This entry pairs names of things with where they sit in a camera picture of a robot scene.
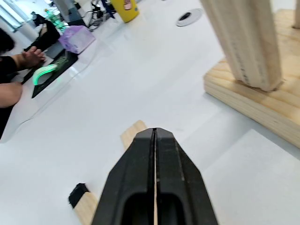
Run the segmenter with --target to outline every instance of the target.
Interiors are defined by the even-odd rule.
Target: yellow cup
[[[111,0],[111,3],[125,23],[139,15],[135,0]]]

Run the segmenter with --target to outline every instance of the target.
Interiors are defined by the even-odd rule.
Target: wooden board
[[[121,140],[124,145],[124,149],[127,150],[133,141],[135,135],[143,130],[147,129],[145,123],[141,120],[135,122],[131,127],[121,134]]]
[[[85,192],[74,207],[82,225],[90,225],[98,205],[97,198],[91,192]]]
[[[204,88],[300,148],[300,30],[292,28],[293,10],[279,10],[274,20],[283,72],[283,82],[275,91],[236,81],[226,60],[205,75]]]

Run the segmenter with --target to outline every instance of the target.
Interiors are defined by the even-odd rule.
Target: white tabletop
[[[137,120],[174,133],[221,225],[299,224],[300,150],[203,90],[223,58],[208,18],[175,26],[198,0],[138,7],[132,22],[95,30],[96,42],[34,99],[25,84],[0,145],[0,224],[79,225],[68,195],[84,182],[100,197],[124,153],[120,134]]]

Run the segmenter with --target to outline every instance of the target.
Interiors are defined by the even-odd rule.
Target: green light
[[[49,70],[46,70],[46,71],[43,71],[43,72],[41,72],[40,74],[38,74],[37,76],[34,76],[33,77],[33,84],[34,85],[37,85],[38,84],[38,79],[42,76],[42,75],[44,75],[44,74],[46,74],[46,73],[50,73],[50,72],[52,72],[53,70],[55,70],[56,68],[51,68],[51,69],[49,69]]]

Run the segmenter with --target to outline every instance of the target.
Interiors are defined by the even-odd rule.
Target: translucent purple box
[[[70,26],[59,38],[66,50],[77,54],[80,54],[94,40],[94,35],[85,26]]]

